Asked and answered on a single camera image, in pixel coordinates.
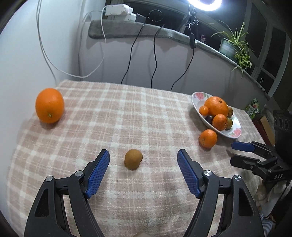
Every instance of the kiwi fruit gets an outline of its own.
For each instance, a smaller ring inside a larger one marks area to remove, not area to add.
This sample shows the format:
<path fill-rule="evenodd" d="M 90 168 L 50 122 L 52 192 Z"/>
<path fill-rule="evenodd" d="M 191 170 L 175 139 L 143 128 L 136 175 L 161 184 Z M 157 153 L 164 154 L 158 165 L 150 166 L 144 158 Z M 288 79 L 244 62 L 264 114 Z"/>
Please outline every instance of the kiwi fruit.
<path fill-rule="evenodd" d="M 228 106 L 228 115 L 227 115 L 227 117 L 228 117 L 228 118 L 231 118 L 232 115 L 233 115 L 233 109 L 232 109 L 231 107 Z"/>
<path fill-rule="evenodd" d="M 129 170 L 136 170 L 139 167 L 142 159 L 143 159 L 142 153 L 139 150 L 132 149 L 126 153 L 124 165 Z"/>
<path fill-rule="evenodd" d="M 231 129 L 232 125 L 233 125 L 232 119 L 231 118 L 227 118 L 227 127 L 226 127 L 225 130 Z"/>

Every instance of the plaid tablecloth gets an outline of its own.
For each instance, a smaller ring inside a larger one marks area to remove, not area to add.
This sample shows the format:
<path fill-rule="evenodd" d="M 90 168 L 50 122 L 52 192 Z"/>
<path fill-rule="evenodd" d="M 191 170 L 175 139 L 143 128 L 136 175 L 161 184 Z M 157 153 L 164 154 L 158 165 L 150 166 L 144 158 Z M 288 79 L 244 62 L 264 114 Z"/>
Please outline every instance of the plaid tablecloth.
<path fill-rule="evenodd" d="M 34 114 L 12 157 L 7 200 L 12 227 L 20 236 L 46 176 L 68 177 L 93 161 L 101 149 L 110 152 L 110 164 L 89 203 L 106 237 L 130 237 L 140 231 L 183 236 L 198 200 L 189 192 L 177 165 L 181 148 L 218 176 L 241 175 L 255 194 L 259 178 L 229 163 L 233 140 L 219 135 L 210 151 L 199 146 L 198 137 L 206 127 L 190 95 L 74 81 L 63 81 L 57 89 L 65 100 L 62 119 L 56 125 L 44 125 Z M 263 142 L 249 116 L 239 109 L 234 113 L 242 127 L 238 141 Z M 136 171 L 124 166 L 124 155 L 130 149 L 143 153 Z M 209 235 L 216 233 L 221 196 Z M 78 236 L 68 198 L 65 206 L 71 232 Z"/>

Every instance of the spider plant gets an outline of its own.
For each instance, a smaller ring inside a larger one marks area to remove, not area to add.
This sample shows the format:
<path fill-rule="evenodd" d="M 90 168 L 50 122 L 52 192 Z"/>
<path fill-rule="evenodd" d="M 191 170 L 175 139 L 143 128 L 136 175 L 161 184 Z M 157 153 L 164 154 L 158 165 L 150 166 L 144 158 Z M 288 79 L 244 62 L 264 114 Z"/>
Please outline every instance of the spider plant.
<path fill-rule="evenodd" d="M 232 44 L 240 47 L 241 49 L 243 49 L 245 47 L 245 45 L 248 45 L 246 40 L 242 40 L 242 38 L 248 34 L 248 32 L 243 32 L 244 22 L 242 23 L 240 31 L 238 32 L 238 30 L 236 29 L 235 33 L 232 32 L 230 27 L 225 22 L 223 22 L 223 21 L 221 21 L 221 22 L 228 27 L 230 32 L 225 32 L 225 31 L 216 32 L 211 37 L 213 37 L 214 35 L 217 35 L 217 34 L 222 34 L 228 39 L 228 43 L 232 43 Z"/>
<path fill-rule="evenodd" d="M 248 54 L 249 48 L 248 46 L 244 47 L 243 49 L 240 48 L 240 51 L 235 54 L 235 58 L 238 60 L 235 68 L 232 69 L 235 70 L 237 68 L 241 69 L 241 75 L 243 76 L 243 71 L 246 70 L 248 67 L 251 67 L 251 61 L 249 60 L 250 56 Z"/>

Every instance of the metal screw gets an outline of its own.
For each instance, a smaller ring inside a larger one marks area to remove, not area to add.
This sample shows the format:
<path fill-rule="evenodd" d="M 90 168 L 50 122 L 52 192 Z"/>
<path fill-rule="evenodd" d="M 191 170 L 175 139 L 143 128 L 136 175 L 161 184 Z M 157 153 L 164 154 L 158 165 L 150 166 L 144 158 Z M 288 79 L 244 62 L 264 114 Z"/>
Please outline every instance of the metal screw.
<path fill-rule="evenodd" d="M 237 180 L 237 181 L 240 181 L 241 177 L 239 175 L 236 175 L 236 176 L 234 176 L 234 179 Z"/>
<path fill-rule="evenodd" d="M 75 176 L 80 177 L 81 175 L 83 175 L 83 172 L 81 170 L 75 172 Z"/>
<path fill-rule="evenodd" d="M 50 182 L 50 181 L 52 181 L 53 180 L 53 176 L 48 176 L 47 178 L 46 178 L 46 181 L 48 181 L 48 182 Z"/>
<path fill-rule="evenodd" d="M 212 172 L 209 171 L 209 170 L 205 170 L 205 171 L 204 171 L 204 175 L 206 175 L 206 176 L 211 176 L 211 175 L 212 175 Z"/>

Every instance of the white wall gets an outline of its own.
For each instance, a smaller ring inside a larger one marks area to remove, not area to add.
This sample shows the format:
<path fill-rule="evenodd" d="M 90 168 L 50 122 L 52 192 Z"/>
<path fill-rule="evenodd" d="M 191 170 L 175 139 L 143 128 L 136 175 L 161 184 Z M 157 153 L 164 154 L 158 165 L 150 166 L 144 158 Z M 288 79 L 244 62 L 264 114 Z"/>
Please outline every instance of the white wall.
<path fill-rule="evenodd" d="M 105 59 L 100 68 L 85 80 L 120 83 L 127 70 L 130 48 L 134 38 L 95 40 L 87 36 L 89 22 L 84 28 L 81 47 L 81 65 L 83 74 L 90 73 Z M 157 71 L 153 79 L 153 88 L 170 90 L 185 71 L 192 56 L 189 46 L 170 39 L 157 38 L 155 41 Z M 245 109 L 253 98 L 257 98 L 263 108 L 267 103 L 264 92 L 246 75 L 218 56 L 196 48 L 193 62 L 178 81 L 173 91 L 191 95 L 195 91 L 207 92 L 222 97 L 226 102 L 239 109 Z M 150 87 L 152 73 L 155 69 L 153 38 L 138 38 L 134 47 L 130 70 L 124 84 Z"/>
<path fill-rule="evenodd" d="M 41 6 L 44 48 L 57 67 L 71 74 L 78 73 L 76 33 L 80 15 L 83 18 L 87 11 L 101 10 L 105 0 L 87 0 L 84 8 L 82 3 L 82 0 L 43 0 Z M 0 35 L 0 209 L 7 220 L 6 175 L 20 129 L 34 112 L 38 93 L 56 85 L 39 46 L 36 9 L 37 0 L 28 0 Z M 72 79 L 53 71 L 57 83 Z"/>

